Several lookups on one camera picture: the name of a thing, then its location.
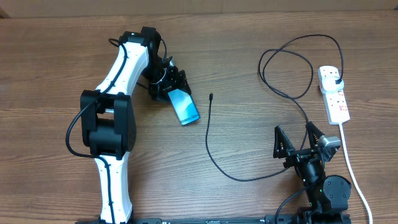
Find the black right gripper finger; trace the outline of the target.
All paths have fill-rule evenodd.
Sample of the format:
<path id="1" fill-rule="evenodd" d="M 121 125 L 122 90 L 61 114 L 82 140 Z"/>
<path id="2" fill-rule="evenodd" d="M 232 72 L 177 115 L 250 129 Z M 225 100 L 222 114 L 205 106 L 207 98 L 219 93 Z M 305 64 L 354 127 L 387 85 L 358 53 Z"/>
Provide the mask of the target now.
<path id="1" fill-rule="evenodd" d="M 317 149 L 320 147 L 319 140 L 325 134 L 321 132 L 311 121 L 306 124 L 306 130 L 308 133 L 310 147 L 312 149 Z"/>
<path id="2" fill-rule="evenodd" d="M 274 134 L 275 143 L 273 158 L 281 159 L 287 157 L 291 151 L 295 150 L 293 144 L 290 142 L 289 138 L 280 126 L 276 126 L 274 128 Z"/>

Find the blue Samsung Galaxy smartphone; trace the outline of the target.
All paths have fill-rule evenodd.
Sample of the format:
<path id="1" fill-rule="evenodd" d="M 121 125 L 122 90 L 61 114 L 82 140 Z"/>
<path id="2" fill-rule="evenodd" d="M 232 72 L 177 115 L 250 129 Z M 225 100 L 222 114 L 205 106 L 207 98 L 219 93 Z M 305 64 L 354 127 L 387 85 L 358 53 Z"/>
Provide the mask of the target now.
<path id="1" fill-rule="evenodd" d="M 182 90 L 176 89 L 168 92 L 168 96 L 182 126 L 200 119 L 200 114 L 191 95 Z"/>

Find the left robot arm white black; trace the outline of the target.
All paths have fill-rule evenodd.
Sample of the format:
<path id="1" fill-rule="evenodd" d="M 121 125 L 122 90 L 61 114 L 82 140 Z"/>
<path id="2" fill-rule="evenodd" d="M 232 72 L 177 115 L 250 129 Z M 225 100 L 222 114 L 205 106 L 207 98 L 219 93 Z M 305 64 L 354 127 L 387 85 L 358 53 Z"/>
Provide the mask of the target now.
<path id="1" fill-rule="evenodd" d="M 182 125 L 200 116 L 184 70 L 173 58 L 159 56 L 161 35 L 154 27 L 140 32 L 126 31 L 114 44 L 118 56 L 105 79 L 95 90 L 80 97 L 83 144 L 97 165 L 102 196 L 98 223 L 133 223 L 129 196 L 128 160 L 136 143 L 136 121 L 132 94 L 140 77 L 149 83 L 147 91 L 155 101 L 170 103 Z"/>

